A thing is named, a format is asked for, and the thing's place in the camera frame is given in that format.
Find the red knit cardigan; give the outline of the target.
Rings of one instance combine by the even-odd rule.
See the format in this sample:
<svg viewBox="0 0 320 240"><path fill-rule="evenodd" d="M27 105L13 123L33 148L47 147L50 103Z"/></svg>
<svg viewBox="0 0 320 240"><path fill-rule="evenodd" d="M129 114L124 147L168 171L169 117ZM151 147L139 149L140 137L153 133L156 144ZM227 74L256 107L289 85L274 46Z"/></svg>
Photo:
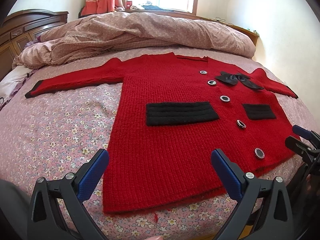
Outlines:
<svg viewBox="0 0 320 240"><path fill-rule="evenodd" d="M258 68L247 73L208 57L142 55L41 80L26 94L121 83L103 179L105 213L212 198L223 191L210 163L221 149L262 175L293 157L292 126L277 94L286 85Z"/></svg>

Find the white purple pillow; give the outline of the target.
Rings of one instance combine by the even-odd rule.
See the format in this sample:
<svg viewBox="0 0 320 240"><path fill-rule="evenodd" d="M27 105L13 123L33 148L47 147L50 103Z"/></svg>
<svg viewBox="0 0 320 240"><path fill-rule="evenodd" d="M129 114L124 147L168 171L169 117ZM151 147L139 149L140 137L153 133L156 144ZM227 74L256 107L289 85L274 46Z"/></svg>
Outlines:
<svg viewBox="0 0 320 240"><path fill-rule="evenodd" d="M1 81L1 109L10 102L36 71L25 66L17 66L4 77Z"/></svg>

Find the pink floral duvet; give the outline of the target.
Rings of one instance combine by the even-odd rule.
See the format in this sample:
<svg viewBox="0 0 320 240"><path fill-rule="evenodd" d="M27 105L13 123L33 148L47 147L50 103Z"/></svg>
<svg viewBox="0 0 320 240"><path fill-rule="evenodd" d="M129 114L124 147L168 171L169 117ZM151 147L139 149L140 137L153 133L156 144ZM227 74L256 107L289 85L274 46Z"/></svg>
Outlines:
<svg viewBox="0 0 320 240"><path fill-rule="evenodd" d="M185 46L252 58L255 45L245 34L218 22L149 12L92 15L50 29L17 55L12 68L38 69L97 56L106 51Z"/></svg>

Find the dark wooden headboard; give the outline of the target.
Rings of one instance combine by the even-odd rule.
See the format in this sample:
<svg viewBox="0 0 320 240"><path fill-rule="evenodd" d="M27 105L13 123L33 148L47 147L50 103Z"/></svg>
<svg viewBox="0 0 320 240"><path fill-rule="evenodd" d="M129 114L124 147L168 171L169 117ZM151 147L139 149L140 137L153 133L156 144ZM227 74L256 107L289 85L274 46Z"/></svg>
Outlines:
<svg viewBox="0 0 320 240"><path fill-rule="evenodd" d="M7 16L1 26L1 79L12 70L12 62L28 42L45 31L67 23L68 12L28 9Z"/></svg>

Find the clutter on window sill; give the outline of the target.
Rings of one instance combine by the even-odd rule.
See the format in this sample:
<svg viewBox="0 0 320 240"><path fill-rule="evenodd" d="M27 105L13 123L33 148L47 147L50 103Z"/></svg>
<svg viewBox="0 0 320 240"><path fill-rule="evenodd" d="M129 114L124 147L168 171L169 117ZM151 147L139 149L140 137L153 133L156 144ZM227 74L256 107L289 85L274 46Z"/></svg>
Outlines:
<svg viewBox="0 0 320 240"><path fill-rule="evenodd" d="M146 4L134 4L132 1L126 1L124 7L116 6L115 11L121 12L121 11L141 11L141 10L147 10L147 11L169 11L173 12L172 9L163 9L160 8L157 5L153 5L151 2L147 1Z"/></svg>

